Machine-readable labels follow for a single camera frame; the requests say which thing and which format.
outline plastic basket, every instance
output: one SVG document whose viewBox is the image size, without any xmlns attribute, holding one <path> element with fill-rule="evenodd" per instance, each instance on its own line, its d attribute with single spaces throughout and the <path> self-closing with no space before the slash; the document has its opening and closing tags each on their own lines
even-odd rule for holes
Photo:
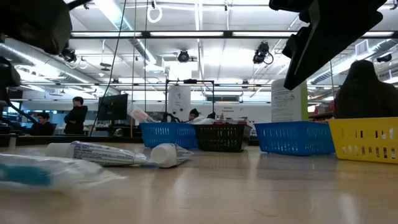
<svg viewBox="0 0 398 224">
<path fill-rule="evenodd" d="M 145 147 L 174 143 L 185 149 L 197 148 L 195 128 L 184 123 L 141 123 Z"/>
<path fill-rule="evenodd" d="M 241 152 L 252 127 L 246 124 L 196 124 L 198 147 L 203 151 Z"/>
<path fill-rule="evenodd" d="M 260 149 L 291 156 L 310 156 L 335 152 L 329 125 L 293 121 L 254 124 Z"/>
<path fill-rule="evenodd" d="M 339 159 L 398 163 L 398 118 L 330 120 Z"/>
</svg>

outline black jacket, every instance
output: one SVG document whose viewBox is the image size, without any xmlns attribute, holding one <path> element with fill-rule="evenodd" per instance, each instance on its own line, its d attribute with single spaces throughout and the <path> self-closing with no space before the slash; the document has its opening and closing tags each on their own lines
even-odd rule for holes
<svg viewBox="0 0 398 224">
<path fill-rule="evenodd" d="M 87 114 L 87 106 L 75 106 L 69 112 L 68 115 L 63 119 L 67 124 L 65 134 L 84 134 L 83 123 L 85 122 Z"/>
<path fill-rule="evenodd" d="M 45 124 L 33 124 L 29 134 L 31 136 L 51 136 L 54 133 L 54 126 L 50 122 Z"/>
<path fill-rule="evenodd" d="M 372 62 L 354 62 L 337 93 L 336 118 L 382 118 L 398 116 L 398 90 L 379 81 Z"/>
</svg>

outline blue plastic basket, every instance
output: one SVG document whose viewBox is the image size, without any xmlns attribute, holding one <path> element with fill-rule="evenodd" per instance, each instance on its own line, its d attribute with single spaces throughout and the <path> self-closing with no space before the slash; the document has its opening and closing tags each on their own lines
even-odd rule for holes
<svg viewBox="0 0 398 224">
<path fill-rule="evenodd" d="M 254 125 L 263 152 L 292 156 L 335 152 L 329 124 L 294 121 Z"/>
<path fill-rule="evenodd" d="M 141 123 L 145 147 L 156 147 L 162 143 L 174 143 L 185 149 L 197 148 L 197 137 L 192 124 Z"/>
</svg>

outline table surface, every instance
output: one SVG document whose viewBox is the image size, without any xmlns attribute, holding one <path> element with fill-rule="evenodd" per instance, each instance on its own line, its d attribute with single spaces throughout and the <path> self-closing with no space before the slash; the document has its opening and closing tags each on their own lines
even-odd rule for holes
<svg viewBox="0 0 398 224">
<path fill-rule="evenodd" d="M 44 147 L 15 153 L 39 156 Z M 173 169 L 109 168 L 127 178 L 74 194 L 0 191 L 0 223 L 396 223 L 397 165 L 264 154 L 258 147 L 195 153 Z"/>
</svg>

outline tube cap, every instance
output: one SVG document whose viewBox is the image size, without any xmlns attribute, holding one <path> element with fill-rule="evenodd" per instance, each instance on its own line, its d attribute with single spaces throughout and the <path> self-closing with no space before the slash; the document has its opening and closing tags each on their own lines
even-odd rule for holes
<svg viewBox="0 0 398 224">
<path fill-rule="evenodd" d="M 45 156 L 69 158 L 68 147 L 70 143 L 50 143 L 45 149 Z"/>
<path fill-rule="evenodd" d="M 160 144 L 150 152 L 150 158 L 159 166 L 168 168 L 177 165 L 177 151 L 173 144 Z"/>
</svg>

